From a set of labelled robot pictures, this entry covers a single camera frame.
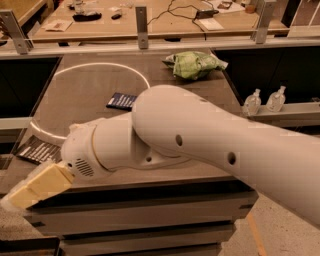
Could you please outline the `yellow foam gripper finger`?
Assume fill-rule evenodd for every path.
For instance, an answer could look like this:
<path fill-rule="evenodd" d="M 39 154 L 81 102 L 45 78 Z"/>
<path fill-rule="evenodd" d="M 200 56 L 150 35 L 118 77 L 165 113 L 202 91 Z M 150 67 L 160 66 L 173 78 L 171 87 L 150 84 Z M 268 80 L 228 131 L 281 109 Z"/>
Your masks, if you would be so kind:
<path fill-rule="evenodd" d="M 68 190 L 75 175 L 64 161 L 41 163 L 28 176 L 16 184 L 2 199 L 7 211 L 24 211 L 27 208 Z"/>

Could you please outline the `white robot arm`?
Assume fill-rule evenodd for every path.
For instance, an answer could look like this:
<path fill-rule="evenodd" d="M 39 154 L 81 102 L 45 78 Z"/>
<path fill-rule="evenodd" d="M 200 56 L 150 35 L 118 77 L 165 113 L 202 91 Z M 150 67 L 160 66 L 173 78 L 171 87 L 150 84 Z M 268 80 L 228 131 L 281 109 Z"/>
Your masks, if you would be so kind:
<path fill-rule="evenodd" d="M 320 225 L 319 138 L 238 117 L 176 86 L 143 91 L 129 113 L 71 125 L 61 157 L 15 185 L 2 207 L 25 210 L 66 191 L 77 178 L 195 159 Z"/>

